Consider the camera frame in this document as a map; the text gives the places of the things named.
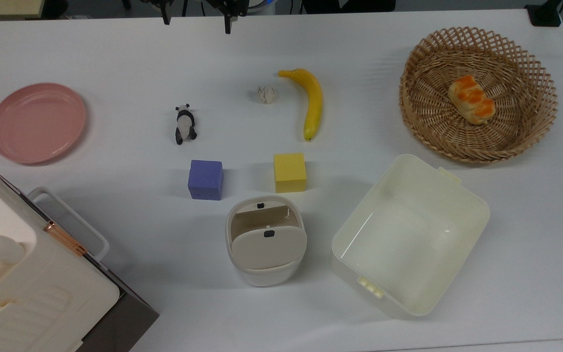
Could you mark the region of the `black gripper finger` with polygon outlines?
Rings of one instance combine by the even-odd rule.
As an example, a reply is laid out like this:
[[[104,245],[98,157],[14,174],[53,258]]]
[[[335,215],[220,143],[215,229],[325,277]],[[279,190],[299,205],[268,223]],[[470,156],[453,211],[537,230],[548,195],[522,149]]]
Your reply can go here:
[[[141,2],[148,3],[156,10],[160,11],[164,24],[167,26],[170,24],[172,18],[170,8],[173,4],[173,0],[141,0]]]
[[[204,0],[203,2],[207,2],[212,8],[223,14],[226,34],[232,32],[232,24],[239,17],[246,17],[248,13],[248,0]]]

